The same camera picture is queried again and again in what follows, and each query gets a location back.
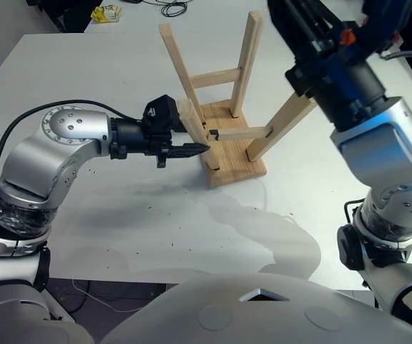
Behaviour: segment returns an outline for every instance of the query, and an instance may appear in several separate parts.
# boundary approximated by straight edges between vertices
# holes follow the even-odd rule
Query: black cable
[[[184,14],[188,8],[188,2],[192,2],[193,0],[186,0],[186,1],[177,1],[173,0],[172,2],[165,2],[161,0],[155,0],[156,2],[149,2],[146,0],[142,0],[143,3],[155,6],[161,6],[161,14],[168,18],[173,18],[175,16],[180,16]]]
[[[130,121],[131,123],[137,123],[138,120],[136,120],[135,118],[129,117],[123,113],[121,113],[120,111],[117,111],[113,108],[111,108],[110,106],[106,105],[106,104],[102,104],[101,102],[95,102],[94,100],[83,100],[83,99],[73,99],[73,100],[60,100],[59,102],[51,102],[50,104],[45,104],[45,105],[40,105],[32,110],[29,110],[25,113],[23,113],[22,115],[20,115],[19,117],[17,117],[13,122],[10,123],[10,125],[8,126],[8,128],[5,130],[4,134],[2,135],[1,139],[0,139],[0,158],[2,155],[2,151],[4,150],[6,141],[8,140],[8,137],[10,136],[11,132],[13,131],[13,129],[15,129],[15,127],[19,124],[19,122],[21,122],[23,119],[28,118],[29,116],[38,113],[41,110],[45,110],[47,108],[53,108],[54,106],[60,106],[60,105],[66,105],[66,104],[91,104],[91,105],[96,105],[99,106],[101,108],[104,108],[112,113],[115,113],[116,115],[125,118],[126,120]]]
[[[90,292],[90,288],[91,288],[91,281],[87,281],[87,282],[88,282],[88,283],[87,283],[87,285],[86,285],[86,294],[85,294],[85,296],[82,298],[81,303],[80,303],[74,310],[66,310],[67,313],[69,313],[69,314],[74,314],[74,313],[78,312],[79,310],[81,310],[81,309],[83,308],[83,306],[85,305],[86,300],[87,300],[87,298],[88,298],[88,294],[87,294],[87,293]]]
[[[365,199],[356,199],[355,201],[349,201],[344,203],[344,214],[346,215],[346,219],[348,220],[348,223],[350,224],[350,216],[349,216],[349,210],[348,207],[351,204],[359,204],[359,203],[363,203],[365,201]]]
[[[392,54],[388,54],[388,55],[380,55],[381,59],[384,59],[385,61],[389,61],[391,59],[397,59],[399,57],[412,57],[412,50],[408,50],[405,52],[394,52]]]

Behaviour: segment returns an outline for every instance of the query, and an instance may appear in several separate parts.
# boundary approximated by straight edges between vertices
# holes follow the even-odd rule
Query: wooden board
[[[233,118],[229,105],[230,100],[201,105],[208,129],[248,128],[244,114],[241,113],[238,118]],[[207,179],[212,188],[266,174],[266,167],[261,159],[250,162],[247,157],[246,148],[251,142],[252,140],[209,142],[220,165],[218,171],[212,171],[203,161]]]

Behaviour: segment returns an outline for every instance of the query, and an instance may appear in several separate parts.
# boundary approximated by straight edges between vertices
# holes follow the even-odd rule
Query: black tape wrap
[[[412,228],[397,226],[379,215],[373,207],[370,195],[363,202],[360,215],[366,228],[378,238],[390,242],[404,242],[412,237]]]
[[[0,236],[34,239],[45,234],[57,209],[25,209],[0,199]]]

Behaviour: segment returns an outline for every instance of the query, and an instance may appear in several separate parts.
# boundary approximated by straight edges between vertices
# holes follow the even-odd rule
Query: wooden leg
[[[182,60],[182,56],[180,54],[180,50],[177,46],[177,43],[174,39],[171,25],[170,24],[161,24],[160,25],[160,33],[163,38],[164,44],[166,49],[168,50],[169,56],[171,57],[172,63],[176,68],[178,78],[185,90],[186,96],[191,99],[193,106],[198,114],[202,124],[205,124],[206,121],[204,119],[204,114],[199,105],[198,96],[196,95],[196,91],[194,90],[193,84],[191,83],[190,76],[188,75],[188,71],[186,70],[185,63]]]
[[[180,115],[180,121],[193,141],[196,143],[202,143],[203,145],[209,145],[207,142],[206,132],[204,131],[202,123],[196,114],[193,103],[189,99],[179,100],[177,102],[177,110]],[[208,151],[202,153],[202,156],[211,170],[216,171],[220,169],[219,162],[212,151],[212,147]]]
[[[233,95],[231,96],[230,111],[234,118],[239,117],[242,110],[251,68],[254,64],[258,43],[262,35],[262,23],[262,15],[258,11],[249,13],[238,64],[238,68],[241,70],[241,77],[234,83]]]
[[[253,140],[247,147],[249,160],[256,161],[261,158],[316,106],[317,103],[314,100],[304,95],[298,97],[294,93],[267,124],[267,128],[272,130],[268,137]]]
[[[191,77],[190,80],[194,88],[201,88],[237,81],[240,76],[241,70],[239,68],[233,68],[232,70],[221,70],[220,72],[195,75]]]

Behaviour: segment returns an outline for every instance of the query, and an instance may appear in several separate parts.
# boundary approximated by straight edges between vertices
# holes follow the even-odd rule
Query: electrical cable
[[[21,122],[23,119],[28,118],[29,116],[31,116],[35,113],[38,113],[41,110],[45,110],[47,108],[53,108],[55,106],[60,106],[60,105],[67,105],[67,104],[91,104],[91,105],[96,105],[100,108],[104,108],[104,109],[106,109],[106,110],[108,110],[112,113],[115,113],[116,115],[120,116],[121,118],[124,118],[124,119],[128,120],[131,123],[137,123],[138,122],[138,120],[136,120],[135,118],[129,117],[129,116],[121,113],[120,111],[117,111],[117,110],[111,108],[110,106],[108,106],[106,104],[102,104],[101,102],[95,102],[94,100],[74,99],[74,100],[60,100],[59,102],[51,102],[49,104],[40,105],[38,107],[35,107],[34,109],[31,109],[31,110],[23,113],[22,115],[17,117],[15,120],[13,120],[13,122],[10,123],[10,125],[5,130],[4,134],[2,135],[2,137],[0,139],[0,159],[1,159],[2,151],[4,150],[4,147],[5,147],[6,141],[8,140],[8,137],[10,136],[13,129],[15,129],[15,127],[19,124],[19,122]]]
[[[188,2],[192,2],[193,0],[186,0],[186,1],[173,0],[172,2],[165,2],[161,0],[155,0],[155,1],[156,2],[149,2],[146,0],[142,0],[144,4],[161,6],[161,14],[168,18],[173,18],[175,16],[180,16],[184,14],[188,8]]]
[[[88,281],[88,284],[86,286],[86,291],[90,292],[90,288],[91,288],[91,281]],[[81,303],[74,309],[74,310],[66,310],[67,313],[69,314],[74,314],[76,312],[78,312],[79,310],[81,310],[83,308],[83,306],[86,303],[86,299],[87,299],[87,295],[85,295],[81,301]]]
[[[350,216],[349,216],[349,210],[348,210],[349,205],[363,203],[364,201],[365,201],[365,199],[356,199],[354,201],[349,201],[349,202],[344,203],[344,214],[346,215],[346,219],[348,220],[348,224],[351,223]]]
[[[116,312],[116,313],[132,313],[132,312],[137,312],[138,310],[141,310],[141,309],[143,308],[143,307],[139,307],[139,308],[135,308],[134,310],[117,310],[117,309],[114,308],[112,305],[109,305],[108,303],[103,302],[102,300],[98,299],[96,296],[91,295],[91,294],[89,293],[89,290],[88,290],[88,291],[85,291],[85,290],[82,290],[82,289],[80,289],[79,287],[77,287],[77,286],[75,285],[75,280],[74,280],[73,278],[72,278],[72,286],[73,286],[77,291],[82,292],[83,294],[85,294],[85,295],[86,295],[85,298],[86,298],[86,297],[91,297],[94,301],[97,301],[98,303],[100,303],[100,304],[102,304],[102,305],[104,305],[104,306],[106,306],[106,307],[109,307],[111,310],[113,310],[113,311]]]
[[[399,57],[412,57],[412,50],[408,50],[405,52],[393,52],[392,54],[388,54],[388,55],[380,55],[381,59],[384,59],[385,61],[389,61],[391,59],[397,59]]]

